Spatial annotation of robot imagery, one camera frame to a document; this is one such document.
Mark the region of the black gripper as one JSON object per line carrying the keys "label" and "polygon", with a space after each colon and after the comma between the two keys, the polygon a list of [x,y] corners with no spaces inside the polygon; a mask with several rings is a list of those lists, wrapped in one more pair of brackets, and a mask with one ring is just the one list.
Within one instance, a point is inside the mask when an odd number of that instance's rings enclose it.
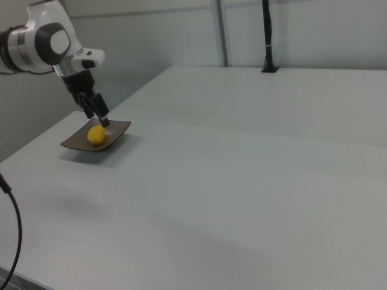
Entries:
{"label": "black gripper", "polygon": [[99,93],[95,94],[95,81],[89,69],[71,76],[63,76],[62,80],[76,104],[84,111],[87,119],[93,118],[95,114],[102,127],[109,126],[109,109],[102,95]]}

